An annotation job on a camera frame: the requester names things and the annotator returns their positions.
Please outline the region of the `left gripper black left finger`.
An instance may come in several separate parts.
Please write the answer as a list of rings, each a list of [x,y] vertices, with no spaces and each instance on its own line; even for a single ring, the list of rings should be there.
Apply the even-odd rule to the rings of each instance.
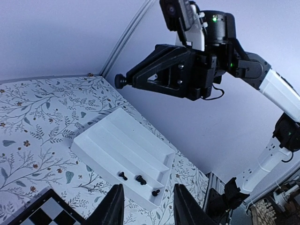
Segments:
[[[124,223],[124,188],[113,185],[93,213],[85,220],[86,225],[122,225]]]

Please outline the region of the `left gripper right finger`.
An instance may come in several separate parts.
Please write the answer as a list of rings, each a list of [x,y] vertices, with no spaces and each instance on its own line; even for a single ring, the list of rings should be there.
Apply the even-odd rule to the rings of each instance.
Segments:
[[[175,225],[216,225],[201,208],[183,184],[173,189],[173,215]]]

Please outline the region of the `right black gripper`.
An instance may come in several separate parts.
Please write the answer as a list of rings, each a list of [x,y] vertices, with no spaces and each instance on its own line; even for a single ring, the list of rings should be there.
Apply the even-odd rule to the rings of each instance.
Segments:
[[[197,19],[203,38],[200,48],[195,41],[193,49],[156,45],[150,55],[126,73],[126,82],[136,89],[184,98],[191,81],[188,99],[215,100],[210,97],[214,85],[221,83],[226,72],[235,72],[239,58],[235,18],[231,13],[204,10]]]

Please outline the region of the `black and grey chessboard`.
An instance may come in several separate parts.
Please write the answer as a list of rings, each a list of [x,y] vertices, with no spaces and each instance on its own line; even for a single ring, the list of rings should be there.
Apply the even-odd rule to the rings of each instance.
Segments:
[[[42,195],[27,208],[19,209],[2,222],[3,225],[83,225],[85,219],[72,209],[53,189]]]

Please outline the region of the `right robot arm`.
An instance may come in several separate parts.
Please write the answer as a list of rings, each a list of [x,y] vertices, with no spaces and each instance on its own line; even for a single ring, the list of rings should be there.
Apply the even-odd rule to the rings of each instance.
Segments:
[[[172,3],[162,14],[175,43],[155,45],[115,84],[166,101],[165,136],[223,178],[218,207],[235,207],[299,150],[300,96],[267,60],[243,49],[232,14]]]

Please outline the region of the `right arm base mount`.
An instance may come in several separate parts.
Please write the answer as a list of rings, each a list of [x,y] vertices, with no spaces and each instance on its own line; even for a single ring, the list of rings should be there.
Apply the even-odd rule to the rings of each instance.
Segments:
[[[239,207],[250,194],[245,194],[231,178],[224,184],[218,177],[212,176],[204,203],[204,211],[218,225],[231,210]]]

